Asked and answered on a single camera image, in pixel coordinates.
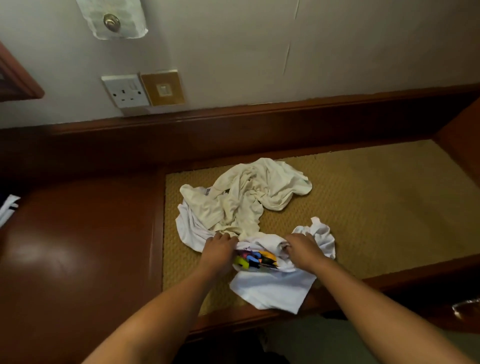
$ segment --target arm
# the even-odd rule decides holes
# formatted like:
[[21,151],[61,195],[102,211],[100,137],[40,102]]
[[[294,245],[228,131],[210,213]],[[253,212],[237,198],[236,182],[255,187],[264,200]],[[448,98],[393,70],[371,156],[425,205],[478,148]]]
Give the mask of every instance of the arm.
[[199,265],[182,282],[158,295],[125,321],[84,364],[170,363],[195,323],[216,280],[231,269],[237,238],[209,238]]
[[291,234],[286,240],[292,262],[317,276],[382,363],[474,363],[427,321],[325,257],[311,235]]

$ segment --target wall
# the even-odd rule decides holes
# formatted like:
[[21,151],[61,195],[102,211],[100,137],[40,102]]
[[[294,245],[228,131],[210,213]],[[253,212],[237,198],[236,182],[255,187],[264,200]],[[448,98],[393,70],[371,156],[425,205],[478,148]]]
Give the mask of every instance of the wall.
[[99,78],[138,71],[180,71],[188,104],[152,112],[480,82],[476,0],[145,0],[149,33],[118,41],[74,0],[1,7],[46,95],[0,104],[0,127],[120,116]]

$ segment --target woven mat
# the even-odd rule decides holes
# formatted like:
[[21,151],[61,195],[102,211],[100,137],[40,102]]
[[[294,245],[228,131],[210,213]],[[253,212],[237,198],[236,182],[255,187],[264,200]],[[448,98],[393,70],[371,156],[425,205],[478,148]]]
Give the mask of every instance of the woven mat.
[[[283,236],[318,216],[336,239],[337,261],[359,278],[480,253],[480,190],[431,140],[283,160],[302,171],[313,189],[293,197],[283,211],[265,210],[260,231]],[[229,168],[167,175],[164,289],[200,258],[177,233],[180,186],[209,187]],[[228,287],[233,276],[209,293],[201,315],[245,304]]]

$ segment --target person's left hand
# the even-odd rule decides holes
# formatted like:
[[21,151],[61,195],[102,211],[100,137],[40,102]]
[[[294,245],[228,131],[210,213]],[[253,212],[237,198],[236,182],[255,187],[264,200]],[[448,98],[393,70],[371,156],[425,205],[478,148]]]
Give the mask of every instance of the person's left hand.
[[200,258],[199,267],[211,272],[215,277],[223,276],[232,267],[233,251],[239,242],[237,237],[217,232],[213,238],[208,238]]

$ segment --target cream-colored cloth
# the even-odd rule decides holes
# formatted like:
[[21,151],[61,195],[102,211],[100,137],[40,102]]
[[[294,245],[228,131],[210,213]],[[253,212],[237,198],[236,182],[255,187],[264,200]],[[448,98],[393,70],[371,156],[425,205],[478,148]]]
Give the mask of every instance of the cream-colored cloth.
[[258,235],[264,207],[280,211],[293,194],[304,195],[311,189],[302,172],[285,162],[260,158],[230,168],[206,192],[184,184],[180,193],[206,229],[244,239]]

